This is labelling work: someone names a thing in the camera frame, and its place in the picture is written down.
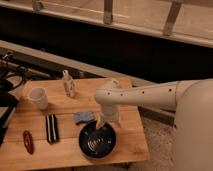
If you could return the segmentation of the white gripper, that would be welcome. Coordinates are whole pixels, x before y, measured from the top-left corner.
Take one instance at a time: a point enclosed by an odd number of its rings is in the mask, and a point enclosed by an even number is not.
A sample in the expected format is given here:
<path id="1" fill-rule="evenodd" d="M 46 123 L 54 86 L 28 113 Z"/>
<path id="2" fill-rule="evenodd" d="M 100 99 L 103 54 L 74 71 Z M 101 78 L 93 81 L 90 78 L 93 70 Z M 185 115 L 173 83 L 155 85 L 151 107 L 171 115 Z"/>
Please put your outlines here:
<path id="1" fill-rule="evenodd" d="M 118 122 L 119 113 L 116 105 L 102 105 L 100 119 L 97 120 L 96 129 L 104 126 L 105 122 Z"/>

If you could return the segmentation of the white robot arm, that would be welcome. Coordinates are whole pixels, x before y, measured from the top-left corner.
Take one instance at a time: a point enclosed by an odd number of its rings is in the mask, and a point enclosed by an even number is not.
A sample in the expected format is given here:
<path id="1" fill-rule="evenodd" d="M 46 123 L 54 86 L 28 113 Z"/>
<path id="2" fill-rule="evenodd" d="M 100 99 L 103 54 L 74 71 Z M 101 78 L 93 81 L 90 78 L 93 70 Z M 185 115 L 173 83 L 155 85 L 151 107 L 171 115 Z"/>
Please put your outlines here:
<path id="1" fill-rule="evenodd" d="M 100 122 L 116 122 L 119 105 L 173 112 L 171 171 L 213 171 L 213 79 L 121 88 L 110 80 L 96 89 Z"/>

